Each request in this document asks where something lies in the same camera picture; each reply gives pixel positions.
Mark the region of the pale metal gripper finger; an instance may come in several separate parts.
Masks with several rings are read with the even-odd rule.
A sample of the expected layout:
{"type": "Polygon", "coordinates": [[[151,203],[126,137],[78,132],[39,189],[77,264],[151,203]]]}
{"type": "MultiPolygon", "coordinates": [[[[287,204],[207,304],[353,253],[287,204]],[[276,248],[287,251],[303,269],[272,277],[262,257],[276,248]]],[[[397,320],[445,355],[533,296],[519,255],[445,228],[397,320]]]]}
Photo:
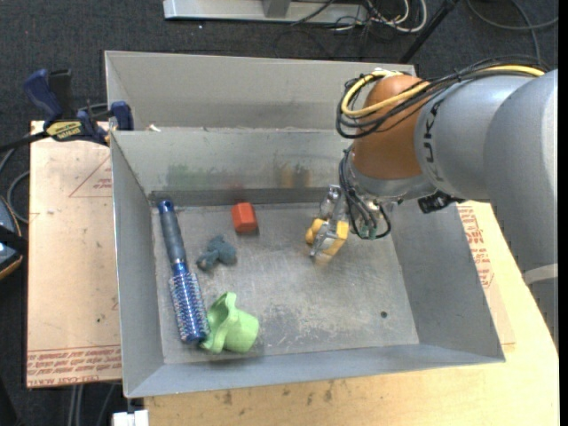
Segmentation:
{"type": "Polygon", "coordinates": [[[330,185],[320,202],[319,213],[312,222],[312,248],[310,256],[320,254],[332,256],[343,245],[340,238],[340,223],[345,219],[345,198],[339,185],[330,185]]]}

